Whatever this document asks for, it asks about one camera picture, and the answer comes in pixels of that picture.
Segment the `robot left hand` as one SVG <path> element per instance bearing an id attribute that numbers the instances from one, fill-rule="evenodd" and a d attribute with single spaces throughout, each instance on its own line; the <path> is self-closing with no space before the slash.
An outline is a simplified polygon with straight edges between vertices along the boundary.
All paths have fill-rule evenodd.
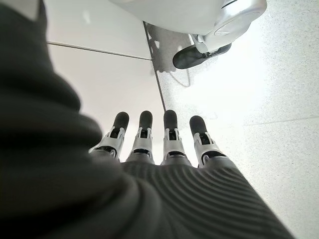
<path id="1" fill-rule="evenodd" d="M 290 239 L 236 165 L 142 149 L 119 162 L 52 67 L 41 0 L 0 3 L 3 239 Z"/>

